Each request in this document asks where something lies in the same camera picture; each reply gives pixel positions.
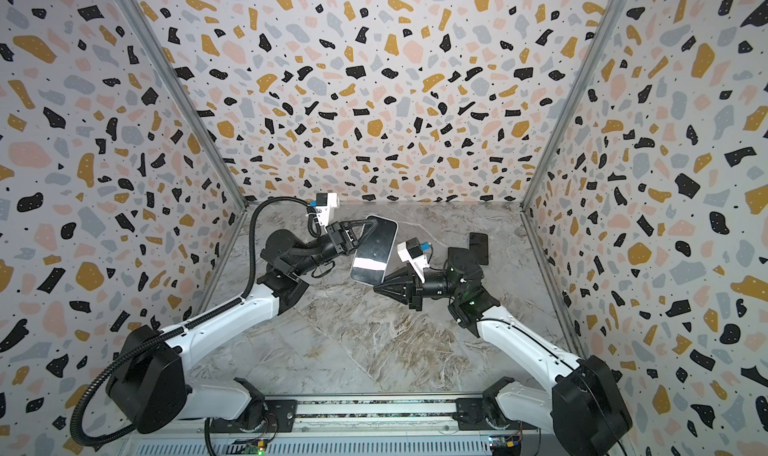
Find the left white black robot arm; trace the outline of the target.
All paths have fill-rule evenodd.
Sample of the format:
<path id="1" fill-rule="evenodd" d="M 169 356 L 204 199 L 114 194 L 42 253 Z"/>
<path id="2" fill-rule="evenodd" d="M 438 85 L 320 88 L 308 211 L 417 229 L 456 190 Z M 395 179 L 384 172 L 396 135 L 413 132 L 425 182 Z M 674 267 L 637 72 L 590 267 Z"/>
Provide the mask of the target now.
<path id="1" fill-rule="evenodd" d="M 175 420 L 217 419 L 242 431 L 261 427 L 267 406 L 253 384 L 243 378 L 195 382 L 189 371 L 234 337 L 295 306 L 308 289 L 303 275 L 335 258 L 352 254 L 366 269 L 385 269 L 397 230 L 370 216 L 333 223 L 309 242 L 286 229 L 273 232 L 260 252 L 267 271 L 244 295 L 163 330 L 132 332 L 122 350 L 128 360 L 109 377 L 107 395 L 141 434 Z"/>

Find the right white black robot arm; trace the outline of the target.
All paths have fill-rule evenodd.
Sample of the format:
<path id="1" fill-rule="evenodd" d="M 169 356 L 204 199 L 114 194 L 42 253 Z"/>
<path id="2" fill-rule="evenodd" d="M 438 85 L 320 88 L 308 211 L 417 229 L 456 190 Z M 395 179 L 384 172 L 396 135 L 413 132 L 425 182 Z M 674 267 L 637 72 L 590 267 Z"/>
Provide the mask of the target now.
<path id="1" fill-rule="evenodd" d="M 538 383 L 533 389 L 503 377 L 482 393 L 478 409 L 459 422 L 507 430 L 527 423 L 553 434 L 570 455 L 605 455 L 621 444 L 631 417 L 612 370 L 599 357 L 581 358 L 547 341 L 514 317 L 483 285 L 483 268 L 469 249 L 452 247 L 440 269 L 423 256 L 375 286 L 377 294 L 419 311 L 426 299 L 445 299 L 455 322 L 515 361 Z"/>

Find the purple phone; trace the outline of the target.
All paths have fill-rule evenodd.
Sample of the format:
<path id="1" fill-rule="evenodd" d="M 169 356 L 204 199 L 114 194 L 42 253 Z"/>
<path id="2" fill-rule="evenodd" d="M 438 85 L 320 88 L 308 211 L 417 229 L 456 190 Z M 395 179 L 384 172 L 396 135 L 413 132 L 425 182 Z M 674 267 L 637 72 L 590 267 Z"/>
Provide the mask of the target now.
<path id="1" fill-rule="evenodd" d="M 361 243 L 352 261 L 352 280 L 368 286 L 377 286 L 383 282 L 397 233 L 398 223 L 394 220 L 376 215 L 366 218 Z"/>

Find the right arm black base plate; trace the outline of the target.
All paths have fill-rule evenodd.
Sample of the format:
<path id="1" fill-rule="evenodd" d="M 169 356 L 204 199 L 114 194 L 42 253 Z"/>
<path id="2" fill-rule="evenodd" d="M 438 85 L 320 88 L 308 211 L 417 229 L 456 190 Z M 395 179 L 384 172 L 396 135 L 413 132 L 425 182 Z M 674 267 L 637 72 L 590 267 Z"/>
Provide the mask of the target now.
<path id="1" fill-rule="evenodd" d="M 534 430 L 535 426 L 519 420 L 510 420 L 498 409 L 492 409 L 482 397 L 464 397 L 455 400 L 451 418 L 462 431 L 518 431 Z"/>

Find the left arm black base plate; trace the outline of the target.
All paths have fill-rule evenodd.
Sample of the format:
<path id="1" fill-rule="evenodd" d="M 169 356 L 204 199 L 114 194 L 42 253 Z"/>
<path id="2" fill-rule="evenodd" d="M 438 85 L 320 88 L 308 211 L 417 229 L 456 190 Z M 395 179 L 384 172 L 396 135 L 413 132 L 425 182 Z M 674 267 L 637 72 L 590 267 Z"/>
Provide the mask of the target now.
<path id="1" fill-rule="evenodd" d="M 235 420 L 216 418 L 210 425 L 212 434 L 265 436 L 289 433 L 297 415 L 295 399 L 267 399 L 251 403 Z"/>

